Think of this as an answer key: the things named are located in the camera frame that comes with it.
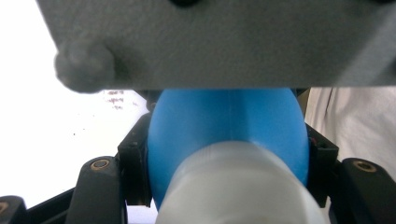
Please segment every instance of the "red marking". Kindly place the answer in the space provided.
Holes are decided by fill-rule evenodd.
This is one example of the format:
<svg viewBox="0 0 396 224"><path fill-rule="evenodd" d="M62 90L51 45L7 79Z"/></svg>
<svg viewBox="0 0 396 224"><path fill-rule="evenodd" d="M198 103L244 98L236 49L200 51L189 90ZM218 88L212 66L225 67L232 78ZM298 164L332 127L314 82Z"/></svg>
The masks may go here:
<svg viewBox="0 0 396 224"><path fill-rule="evenodd" d="M118 91L108 91L107 94L109 94L109 95L117 95L117 94L119 94L119 92Z"/></svg>
<svg viewBox="0 0 396 224"><path fill-rule="evenodd" d="M123 98L111 98L109 100L107 100L110 103L115 104L116 102L123 102Z"/></svg>

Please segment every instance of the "screw hole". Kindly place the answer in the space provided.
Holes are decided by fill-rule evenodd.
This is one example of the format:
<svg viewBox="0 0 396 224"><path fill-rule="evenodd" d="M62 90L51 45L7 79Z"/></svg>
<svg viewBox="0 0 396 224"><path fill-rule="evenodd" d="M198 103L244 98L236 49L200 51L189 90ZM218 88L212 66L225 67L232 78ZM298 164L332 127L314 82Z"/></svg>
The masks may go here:
<svg viewBox="0 0 396 224"><path fill-rule="evenodd" d="M376 172L375 166L366 161L354 161L353 164L360 170L368 173Z"/></svg>
<svg viewBox="0 0 396 224"><path fill-rule="evenodd" d="M94 171L101 170L101 169L104 169L105 167L107 167L109 164L110 164L110 161L108 161L108 160L94 161L91 164L91 169Z"/></svg>

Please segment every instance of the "metal screw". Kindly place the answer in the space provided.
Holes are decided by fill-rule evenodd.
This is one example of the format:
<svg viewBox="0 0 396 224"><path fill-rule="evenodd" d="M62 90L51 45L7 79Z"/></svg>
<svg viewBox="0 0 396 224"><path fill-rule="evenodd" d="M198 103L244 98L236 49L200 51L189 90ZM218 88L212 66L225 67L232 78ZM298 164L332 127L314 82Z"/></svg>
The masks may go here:
<svg viewBox="0 0 396 224"><path fill-rule="evenodd" d="M376 168L366 161L353 161L353 164L360 170L368 173L375 173Z"/></svg>
<svg viewBox="0 0 396 224"><path fill-rule="evenodd" d="M6 211L7 208L8 208L8 203L0 202L0 214L2 214L4 211Z"/></svg>
<svg viewBox="0 0 396 224"><path fill-rule="evenodd" d="M110 164L110 161L108 161L108 160L94 161L91 164L91 169L95 170L95 171L101 170L101 169L104 169L105 167L107 167L109 164Z"/></svg>

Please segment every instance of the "machine part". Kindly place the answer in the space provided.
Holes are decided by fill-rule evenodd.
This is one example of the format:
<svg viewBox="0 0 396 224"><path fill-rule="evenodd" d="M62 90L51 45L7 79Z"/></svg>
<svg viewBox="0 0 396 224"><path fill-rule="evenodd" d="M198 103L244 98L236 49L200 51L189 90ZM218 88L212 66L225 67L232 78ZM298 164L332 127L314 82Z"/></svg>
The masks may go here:
<svg viewBox="0 0 396 224"><path fill-rule="evenodd" d="M128 205L150 207L147 138L151 114L143 115L120 143L123 195Z"/></svg>
<svg viewBox="0 0 396 224"><path fill-rule="evenodd" d="M0 214L8 209L9 203L7 202L0 202Z"/></svg>
<svg viewBox="0 0 396 224"><path fill-rule="evenodd" d="M148 91L146 97L146 108L148 111L152 112L154 110L161 93L163 93L163 91Z"/></svg>
<svg viewBox="0 0 396 224"><path fill-rule="evenodd" d="M221 142L178 166L156 221L164 223L325 221L304 185L274 153L245 142Z"/></svg>
<svg viewBox="0 0 396 224"><path fill-rule="evenodd" d="M269 148L306 184L308 137L290 89L168 90L148 130L148 177L157 208L176 168L195 151L223 141Z"/></svg>
<svg viewBox="0 0 396 224"><path fill-rule="evenodd" d="M197 4L200 0L170 0L178 7L192 7Z"/></svg>
<svg viewBox="0 0 396 224"><path fill-rule="evenodd" d="M29 224L30 219L22 198L17 196L0 197L1 224Z"/></svg>
<svg viewBox="0 0 396 224"><path fill-rule="evenodd" d="M307 189L320 207L326 206L331 188L334 188L334 167L338 164L338 146L306 124L309 145L309 172Z"/></svg>
<svg viewBox="0 0 396 224"><path fill-rule="evenodd" d="M59 80L78 92L110 87L116 74L114 66L112 53L103 44L89 39L63 42L55 60Z"/></svg>
<svg viewBox="0 0 396 224"><path fill-rule="evenodd" d="M91 164L91 169L92 170L102 170L105 169L108 165L110 164L110 161L108 160L99 160L99 161L94 161Z"/></svg>
<svg viewBox="0 0 396 224"><path fill-rule="evenodd" d="M396 85L395 3L37 2L59 51L82 35L111 50L110 89Z"/></svg>
<svg viewBox="0 0 396 224"><path fill-rule="evenodd" d="M331 194L338 224L381 223L396 220L396 183L381 166L362 159L343 160L336 190Z"/></svg>
<svg viewBox="0 0 396 224"><path fill-rule="evenodd" d="M99 161L108 161L108 165L93 170L92 165ZM100 157L82 166L65 223L128 223L120 166L115 158Z"/></svg>
<svg viewBox="0 0 396 224"><path fill-rule="evenodd" d="M372 0L372 1L377 2L377 3L392 3L395 0Z"/></svg>
<svg viewBox="0 0 396 224"><path fill-rule="evenodd" d="M296 95L300 96L301 94L303 94L304 92L306 92L308 90L309 90L309 88L296 89Z"/></svg>
<svg viewBox="0 0 396 224"><path fill-rule="evenodd" d="M74 189L28 209L31 224L64 224Z"/></svg>

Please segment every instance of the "white fabric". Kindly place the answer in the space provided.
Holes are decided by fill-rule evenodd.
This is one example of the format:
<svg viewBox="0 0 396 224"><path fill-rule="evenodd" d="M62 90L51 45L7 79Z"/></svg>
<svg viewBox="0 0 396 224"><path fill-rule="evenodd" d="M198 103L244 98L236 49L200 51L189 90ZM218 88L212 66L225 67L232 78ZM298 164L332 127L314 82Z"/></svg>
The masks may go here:
<svg viewBox="0 0 396 224"><path fill-rule="evenodd" d="M339 160L375 162L396 180L396 87L313 88L305 122L340 147Z"/></svg>

